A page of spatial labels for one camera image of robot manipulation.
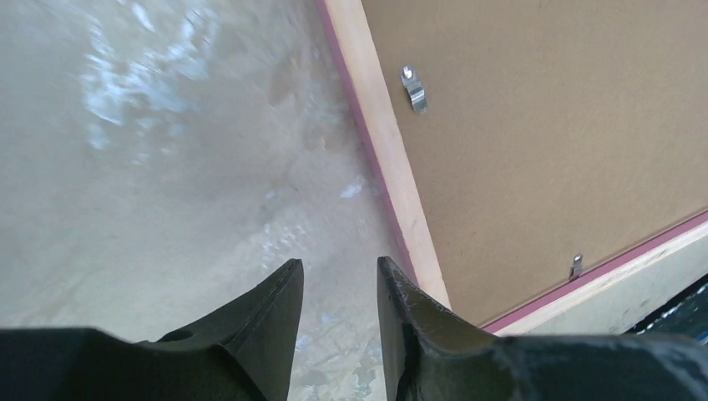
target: white paint stain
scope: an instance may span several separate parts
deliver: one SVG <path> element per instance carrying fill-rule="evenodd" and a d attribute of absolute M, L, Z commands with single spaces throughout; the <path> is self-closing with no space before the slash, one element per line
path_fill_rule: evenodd
<path fill-rule="evenodd" d="M 275 222 L 265 224 L 261 240 L 263 256 L 260 266 L 270 270 L 274 265 L 292 257 L 292 254 L 307 251 L 305 244 L 307 237 L 307 231 L 302 224 L 295 226 L 282 226 Z"/>
<path fill-rule="evenodd" d="M 300 337 L 297 338 L 297 340 L 295 341 L 295 350 L 296 350 L 296 351 L 301 351 L 305 346 L 307 346 L 307 344 L 308 344 L 309 342 L 310 342 L 310 337 L 308 337 L 307 335 L 300 336 Z"/>
<path fill-rule="evenodd" d="M 88 126 L 88 142 L 94 149 L 98 150 L 105 150 L 110 143 L 104 130 L 98 124 L 90 124 Z"/>
<path fill-rule="evenodd" d="M 143 27 L 157 30 L 145 8 L 132 3 L 131 10 Z M 137 124 L 143 129 L 139 135 L 174 121 L 169 118 L 171 115 L 198 111 L 197 105 L 180 93 L 177 83 L 180 77 L 209 77 L 208 63 L 219 32 L 214 11 L 204 7 L 190 9 L 173 32 L 160 32 L 174 40 L 161 48 L 146 44 L 138 57 L 123 55 L 114 48 L 104 24 L 115 21 L 93 16 L 87 16 L 87 20 L 93 52 L 85 55 L 86 71 L 79 77 L 86 110 L 117 126 Z M 138 109 L 142 117 L 131 119 L 130 109 Z M 184 130 L 182 124 L 172 124 L 169 135 L 174 137 Z"/>
<path fill-rule="evenodd" d="M 334 322 L 339 322 L 341 320 L 337 315 L 331 315 L 329 313 L 320 313 L 320 323 L 323 325 L 329 325 Z"/>
<path fill-rule="evenodd" d="M 367 183 L 366 180 L 364 180 L 364 177 L 361 177 L 360 175 L 352 182 L 345 190 L 339 194 L 340 198 L 352 198 L 355 195 L 358 195 L 360 192 L 362 192 L 362 189 L 364 188 L 364 185 Z"/>
<path fill-rule="evenodd" d="M 133 14 L 135 15 L 135 17 L 138 19 L 138 21 L 140 21 L 140 23 L 143 24 L 145 29 L 149 30 L 150 32 L 154 32 L 153 23 L 150 22 L 150 18 L 148 17 L 147 12 L 145 12 L 143 6 L 137 3 L 133 3 L 131 9 L 133 10 Z"/>
<path fill-rule="evenodd" d="M 132 160 L 134 165 L 145 165 L 148 163 L 150 155 L 147 153 L 138 153 L 136 158 Z"/>

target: wooden frame edge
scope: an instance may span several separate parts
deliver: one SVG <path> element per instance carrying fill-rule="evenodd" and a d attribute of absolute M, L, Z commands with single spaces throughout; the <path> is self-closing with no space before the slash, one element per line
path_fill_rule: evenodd
<path fill-rule="evenodd" d="M 384 188 L 406 269 L 424 292 L 450 308 L 362 2 L 316 0 L 316 6 L 369 160 Z"/>
<path fill-rule="evenodd" d="M 708 274 L 708 212 L 484 327 L 499 336 L 622 333 Z"/>

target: screw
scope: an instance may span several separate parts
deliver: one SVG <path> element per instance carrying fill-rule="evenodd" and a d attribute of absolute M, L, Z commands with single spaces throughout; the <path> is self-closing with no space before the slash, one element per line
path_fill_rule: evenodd
<path fill-rule="evenodd" d="M 413 78 L 413 68 L 411 68 L 411 66 L 409 66 L 409 65 L 403 67 L 402 76 L 405 79 Z"/>

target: metal clip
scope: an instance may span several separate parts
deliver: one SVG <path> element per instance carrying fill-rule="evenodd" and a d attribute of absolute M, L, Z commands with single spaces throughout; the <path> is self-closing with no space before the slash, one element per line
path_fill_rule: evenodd
<path fill-rule="evenodd" d="M 425 112 L 427 109 L 425 89 L 422 88 L 416 70 L 413 69 L 412 65 L 407 65 L 401 69 L 401 81 L 408 91 L 413 109 L 416 110 L 417 113 Z"/>
<path fill-rule="evenodd" d="M 570 267 L 570 281 L 575 280 L 583 274 L 583 255 L 578 254 L 573 258 L 573 265 Z"/>

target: dusty floor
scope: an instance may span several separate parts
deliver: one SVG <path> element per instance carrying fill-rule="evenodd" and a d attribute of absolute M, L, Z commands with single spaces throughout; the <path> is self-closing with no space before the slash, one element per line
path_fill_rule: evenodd
<path fill-rule="evenodd" d="M 291 257 L 291 399 L 382 399 L 397 255 L 311 0 L 10 0 L 0 12 L 0 326 L 132 341 Z"/>

